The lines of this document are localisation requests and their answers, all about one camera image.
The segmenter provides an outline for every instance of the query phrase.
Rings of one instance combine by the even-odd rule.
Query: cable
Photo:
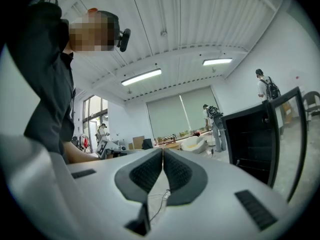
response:
[[[161,207],[162,207],[162,203],[164,202],[164,197],[165,197],[166,193],[168,193],[168,192],[170,192],[170,190],[169,190],[169,189],[167,189],[167,190],[166,190],[166,192],[164,193],[164,195],[162,196],[162,198],[161,198],[161,205],[160,205],[160,208],[159,208],[159,210],[157,211],[157,213],[152,217],[152,219],[150,219],[150,221],[149,221],[149,222],[151,222],[151,221],[152,221],[152,220],[157,216],[157,214],[160,212]]]

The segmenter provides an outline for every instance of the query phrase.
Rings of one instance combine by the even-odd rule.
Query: black backpack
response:
[[[280,94],[279,88],[272,82],[271,77],[269,77],[270,83],[267,83],[265,80],[260,79],[266,85],[266,97],[268,100],[273,100],[278,98]]]
[[[222,113],[220,112],[220,110],[219,110],[218,108],[214,107],[214,106],[208,107],[208,108],[206,109],[206,113],[207,113],[207,115],[208,115],[208,117],[209,117],[210,119],[213,119],[213,118],[215,118],[215,117],[217,117],[217,116],[222,115]]]

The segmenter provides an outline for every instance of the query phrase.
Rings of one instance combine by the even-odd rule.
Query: gray pants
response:
[[[215,140],[215,150],[218,152],[224,151],[227,149],[227,141],[225,135],[225,129],[221,122],[220,118],[217,118],[212,123],[212,132]]]

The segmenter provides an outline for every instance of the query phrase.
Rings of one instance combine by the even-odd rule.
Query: fluorescent ceiling light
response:
[[[152,71],[149,71],[149,72],[146,72],[146,73],[142,73],[142,74],[138,74],[138,75],[135,75],[134,77],[128,78],[126,80],[123,80],[121,82],[121,84],[123,86],[127,86],[127,85],[133,84],[135,82],[141,81],[143,79],[154,77],[154,76],[157,76],[157,75],[160,75],[160,74],[161,74],[161,69],[157,68],[155,70],[152,70]]]
[[[215,64],[224,64],[232,62],[232,58],[216,58],[216,59],[206,59],[203,61],[202,65],[215,65]]]

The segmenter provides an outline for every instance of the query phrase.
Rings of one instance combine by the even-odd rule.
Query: person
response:
[[[118,17],[96,8],[69,24],[61,19],[58,0],[32,0],[20,11],[15,35],[6,45],[21,74],[40,102],[24,135],[59,153],[66,163],[98,160],[71,143],[75,87],[71,69],[74,53],[111,51],[120,35]]]
[[[267,87],[270,83],[273,83],[274,85],[276,85],[275,81],[270,76],[264,75],[264,72],[261,69],[257,69],[255,71],[255,74],[256,74],[256,77],[259,79],[259,81],[258,81],[258,96],[262,99],[262,101],[272,100],[273,98],[267,94]]]
[[[106,141],[107,140],[107,136],[109,136],[109,133],[105,132],[105,128],[107,128],[105,123],[102,123],[98,128],[98,132],[96,134],[98,143],[101,140],[105,140]]]
[[[226,141],[226,134],[224,130],[224,126],[220,120],[220,118],[217,118],[216,120],[213,118],[211,119],[208,116],[207,109],[209,106],[207,104],[203,105],[203,118],[205,119],[205,126],[206,128],[209,127],[209,124],[212,127],[212,133],[215,140],[215,151],[216,152],[222,152],[227,149],[227,141]]]

